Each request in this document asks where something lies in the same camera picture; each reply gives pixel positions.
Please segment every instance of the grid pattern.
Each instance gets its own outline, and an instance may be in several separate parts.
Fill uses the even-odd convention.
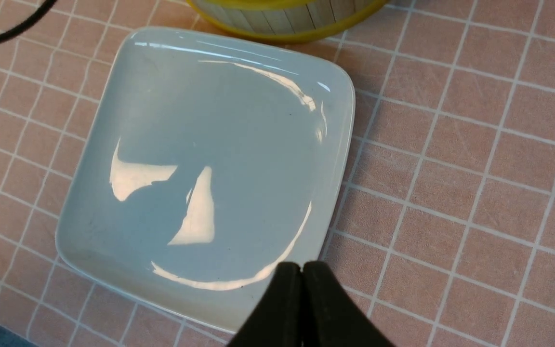
[[[0,0],[0,31],[38,0]],[[54,229],[121,40],[223,33],[182,2],[60,0],[0,46],[0,323],[41,346],[229,334],[75,274]],[[322,252],[399,346],[555,345],[555,1],[395,0],[326,40],[357,89]]]

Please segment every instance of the black wire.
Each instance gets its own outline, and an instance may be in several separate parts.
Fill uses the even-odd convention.
[[[39,22],[42,17],[44,17],[44,15],[46,15],[46,13],[51,10],[51,8],[53,8],[55,2],[57,2],[57,0],[44,0],[42,5],[40,5],[40,7],[38,7],[38,9],[36,9],[36,11],[27,19],[25,19],[21,24],[18,24],[8,31],[0,33],[0,44],[17,37],[18,35],[29,30],[31,27],[35,26],[35,24]]]

